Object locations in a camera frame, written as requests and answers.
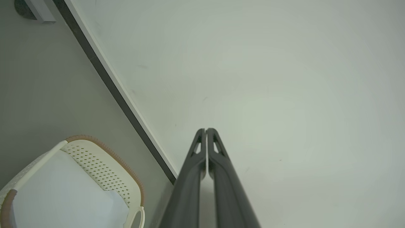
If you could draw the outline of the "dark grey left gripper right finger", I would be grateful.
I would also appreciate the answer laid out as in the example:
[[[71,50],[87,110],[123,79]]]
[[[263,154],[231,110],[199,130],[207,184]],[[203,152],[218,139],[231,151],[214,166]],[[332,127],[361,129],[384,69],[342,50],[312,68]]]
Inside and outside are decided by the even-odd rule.
[[[218,228],[259,228],[259,221],[237,176],[218,131],[207,130],[209,174],[214,181]]]

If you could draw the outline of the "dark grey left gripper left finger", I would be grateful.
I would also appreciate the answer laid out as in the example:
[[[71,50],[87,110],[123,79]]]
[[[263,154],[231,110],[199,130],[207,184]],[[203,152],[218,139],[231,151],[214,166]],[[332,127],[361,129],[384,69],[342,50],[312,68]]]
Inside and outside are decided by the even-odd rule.
[[[199,129],[174,184],[160,228],[199,227],[201,180],[206,175],[206,159],[206,132]]]

